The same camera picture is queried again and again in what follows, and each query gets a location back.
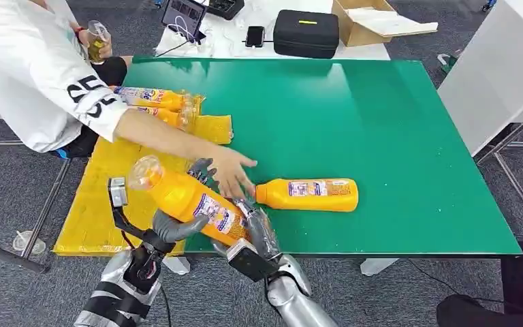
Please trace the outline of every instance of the black carrying case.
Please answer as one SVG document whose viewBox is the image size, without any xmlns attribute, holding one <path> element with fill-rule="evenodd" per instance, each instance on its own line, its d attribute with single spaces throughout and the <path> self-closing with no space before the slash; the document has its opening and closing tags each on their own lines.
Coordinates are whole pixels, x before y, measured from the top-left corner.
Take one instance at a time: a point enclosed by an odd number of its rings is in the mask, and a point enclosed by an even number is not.
<svg viewBox="0 0 523 327">
<path fill-rule="evenodd" d="M 274 27 L 274 51 L 280 55 L 331 59 L 340 42 L 338 16 L 281 10 Z"/>
</svg>

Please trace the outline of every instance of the yellow foam sheet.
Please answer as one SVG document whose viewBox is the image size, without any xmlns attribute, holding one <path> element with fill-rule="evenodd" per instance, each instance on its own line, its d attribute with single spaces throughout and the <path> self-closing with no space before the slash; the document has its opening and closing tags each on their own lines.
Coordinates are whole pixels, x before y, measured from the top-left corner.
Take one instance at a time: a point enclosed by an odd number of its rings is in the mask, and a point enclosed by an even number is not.
<svg viewBox="0 0 523 327">
<path fill-rule="evenodd" d="M 218 144 L 227 144 L 231 139 L 231 130 L 230 116 L 199 116 L 195 134 Z M 55 253 L 110 256 L 128 248 L 121 231 L 114 225 L 107 182 L 112 177 L 127 177 L 139 158 L 151 154 L 158 156 L 161 164 L 169 170 L 185 172 L 190 164 L 185 159 L 158 153 L 125 140 L 117 140 L 113 144 L 101 138 L 97 141 L 53 248 Z M 144 191 L 128 189 L 127 195 L 129 204 L 123 209 L 127 218 L 142 230 L 150 228 L 156 204 Z M 140 243 L 137 238 L 128 237 L 134 245 Z M 171 254 L 182 253 L 183 241 L 178 242 Z"/>
</svg>

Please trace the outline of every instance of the human hand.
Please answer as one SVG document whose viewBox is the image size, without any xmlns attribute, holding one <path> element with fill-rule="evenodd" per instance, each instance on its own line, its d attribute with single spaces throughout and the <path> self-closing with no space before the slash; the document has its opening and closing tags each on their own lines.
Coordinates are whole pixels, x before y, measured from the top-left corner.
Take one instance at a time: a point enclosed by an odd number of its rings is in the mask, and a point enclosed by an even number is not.
<svg viewBox="0 0 523 327">
<path fill-rule="evenodd" d="M 255 167 L 257 161 L 224 146 L 216 146 L 210 157 L 213 159 L 211 168 L 217 169 L 213 179 L 219 182 L 221 196 L 224 198 L 245 198 L 240 185 L 243 185 L 251 196 L 255 196 L 255 185 L 249 180 L 242 166 Z"/>
<path fill-rule="evenodd" d="M 107 59 L 107 58 L 109 58 L 109 57 L 111 57 L 113 55 L 113 47 L 112 47 L 112 43 L 111 43 L 111 34 L 108 33 L 107 36 L 108 36 L 107 42 L 105 43 L 103 48 L 99 49 L 99 56 L 102 59 Z"/>
<path fill-rule="evenodd" d="M 78 33 L 78 39 L 85 48 L 89 47 L 89 30 L 83 29 Z M 113 48 L 111 43 L 111 34 L 107 33 L 107 42 L 103 48 L 99 49 L 99 56 L 102 59 L 107 59 L 113 55 Z"/>
</svg>

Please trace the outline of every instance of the black shorts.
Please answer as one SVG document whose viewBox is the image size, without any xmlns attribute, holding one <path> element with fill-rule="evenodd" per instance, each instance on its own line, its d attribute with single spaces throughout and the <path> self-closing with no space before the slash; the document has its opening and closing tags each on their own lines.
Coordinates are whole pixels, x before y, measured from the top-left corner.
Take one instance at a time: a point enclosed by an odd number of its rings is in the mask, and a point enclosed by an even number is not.
<svg viewBox="0 0 523 327">
<path fill-rule="evenodd" d="M 101 65 L 91 65 L 107 85 L 121 86 L 127 74 L 127 64 L 121 57 L 107 58 Z M 71 143 L 49 153 L 60 158 L 90 157 L 99 135 L 83 125 L 81 134 Z"/>
<path fill-rule="evenodd" d="M 109 86 L 120 87 L 125 79 L 125 74 L 127 74 L 127 64 L 121 57 L 110 57 L 100 65 L 92 63 L 91 67 L 97 72 L 99 78 Z"/>
</svg>

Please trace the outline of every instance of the robotic arm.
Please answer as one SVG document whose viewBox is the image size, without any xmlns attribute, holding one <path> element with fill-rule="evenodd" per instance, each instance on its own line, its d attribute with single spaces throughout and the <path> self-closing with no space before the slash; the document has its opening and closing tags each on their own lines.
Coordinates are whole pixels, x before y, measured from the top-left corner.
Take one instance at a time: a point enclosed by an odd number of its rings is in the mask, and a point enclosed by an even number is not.
<svg viewBox="0 0 523 327">
<path fill-rule="evenodd" d="M 188 174 L 206 184 L 215 170 L 207 170 L 211 159 L 198 160 Z M 142 231 L 130 224 L 123 207 L 127 205 L 124 178 L 108 184 L 116 227 L 142 240 L 139 247 L 118 252 L 108 262 L 101 281 L 77 317 L 75 327 L 136 327 L 147 317 L 161 287 L 161 261 L 175 241 L 199 232 L 207 217 L 179 223 L 161 211 L 153 217 L 153 228 Z M 281 253 L 265 212 L 244 200 L 233 200 L 244 213 L 252 243 L 241 239 L 226 249 L 215 249 L 229 264 L 253 281 L 264 280 L 268 302 L 289 327 L 336 327 L 332 318 L 310 299 L 310 283 L 299 263 Z"/>
<path fill-rule="evenodd" d="M 299 263 L 291 255 L 281 253 L 267 214 L 247 201 L 233 202 L 244 213 L 253 247 L 249 248 L 251 245 L 246 240 L 240 240 L 226 251 L 229 264 L 253 281 L 264 276 L 268 302 L 289 327 L 337 327 L 310 298 L 310 282 Z M 256 250 L 255 255 L 249 254 L 249 260 L 240 260 L 240 256 Z M 261 264 L 252 258 L 261 258 Z"/>
</svg>

